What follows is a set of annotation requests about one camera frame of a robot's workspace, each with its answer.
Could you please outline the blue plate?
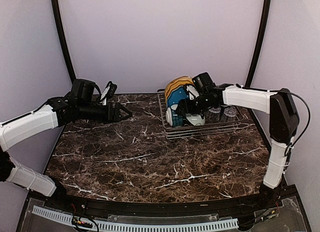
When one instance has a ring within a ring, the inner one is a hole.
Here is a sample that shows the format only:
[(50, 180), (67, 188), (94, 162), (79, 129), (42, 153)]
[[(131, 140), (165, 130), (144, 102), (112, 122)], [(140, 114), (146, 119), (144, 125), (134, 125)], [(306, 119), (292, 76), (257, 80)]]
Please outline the blue plate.
[(171, 107), (172, 105), (177, 105), (181, 99), (189, 98), (189, 93), (184, 89), (183, 86), (180, 86), (173, 90), (166, 101), (166, 106)]

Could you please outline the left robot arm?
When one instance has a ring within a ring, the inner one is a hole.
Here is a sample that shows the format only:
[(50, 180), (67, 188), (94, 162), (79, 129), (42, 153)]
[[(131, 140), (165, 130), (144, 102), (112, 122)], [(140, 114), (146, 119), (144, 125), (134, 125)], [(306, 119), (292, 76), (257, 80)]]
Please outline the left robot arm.
[(60, 210), (71, 205), (70, 198), (57, 190), (59, 183), (22, 165), (10, 157), (8, 150), (16, 144), (41, 132), (65, 126), (77, 120), (92, 120), (102, 124), (121, 122), (132, 117), (132, 112), (119, 102), (110, 102), (117, 85), (108, 82), (99, 96), (95, 82), (75, 79), (71, 91), (63, 97), (53, 97), (39, 108), (6, 121), (0, 125), (0, 180), (11, 182), (27, 190), (51, 197), (51, 202)]

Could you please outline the green ceramic bowl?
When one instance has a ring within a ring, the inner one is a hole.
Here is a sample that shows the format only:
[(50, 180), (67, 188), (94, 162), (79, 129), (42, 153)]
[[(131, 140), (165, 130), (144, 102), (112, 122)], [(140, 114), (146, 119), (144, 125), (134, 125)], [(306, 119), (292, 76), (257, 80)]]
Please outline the green ceramic bowl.
[(192, 126), (203, 126), (206, 122), (200, 114), (186, 114), (186, 119)]

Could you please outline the cream bird pattern plate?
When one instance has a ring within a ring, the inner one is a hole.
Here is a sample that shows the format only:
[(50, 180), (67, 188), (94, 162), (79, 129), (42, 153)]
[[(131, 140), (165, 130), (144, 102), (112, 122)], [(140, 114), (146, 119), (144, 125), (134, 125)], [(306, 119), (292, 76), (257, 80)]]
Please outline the cream bird pattern plate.
[(193, 79), (190, 76), (181, 76), (172, 80), (172, 82), (177, 82), (177, 81), (187, 81), (187, 83), (193, 83)]

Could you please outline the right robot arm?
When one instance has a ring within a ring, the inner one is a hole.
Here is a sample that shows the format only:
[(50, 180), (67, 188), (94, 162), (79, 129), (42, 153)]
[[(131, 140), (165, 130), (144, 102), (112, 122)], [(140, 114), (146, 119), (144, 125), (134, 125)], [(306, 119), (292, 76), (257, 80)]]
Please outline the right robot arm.
[(294, 93), (288, 89), (263, 90), (239, 84), (216, 85), (207, 72), (192, 79), (199, 96), (181, 99), (176, 112), (180, 116), (201, 114), (211, 107), (238, 106), (269, 115), (271, 152), (263, 184), (276, 188), (289, 162), (289, 155), (298, 141), (296, 133), (300, 117), (294, 103)]

